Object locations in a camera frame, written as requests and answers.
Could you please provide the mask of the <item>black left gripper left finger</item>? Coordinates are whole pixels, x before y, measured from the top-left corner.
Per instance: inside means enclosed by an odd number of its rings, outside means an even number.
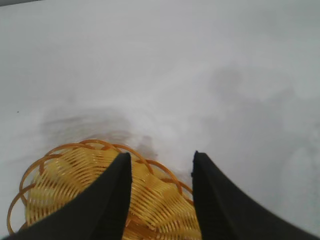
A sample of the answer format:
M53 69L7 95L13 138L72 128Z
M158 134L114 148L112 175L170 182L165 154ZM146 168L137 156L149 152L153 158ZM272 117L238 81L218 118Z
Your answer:
M120 240L129 212L132 163L120 153L82 193L10 240Z

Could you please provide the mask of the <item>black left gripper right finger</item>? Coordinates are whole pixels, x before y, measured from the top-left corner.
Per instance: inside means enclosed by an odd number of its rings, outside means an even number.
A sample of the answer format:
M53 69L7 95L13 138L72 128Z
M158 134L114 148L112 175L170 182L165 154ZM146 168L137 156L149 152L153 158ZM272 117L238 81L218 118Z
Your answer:
M238 188L204 152L193 157L192 196L204 240L316 240Z

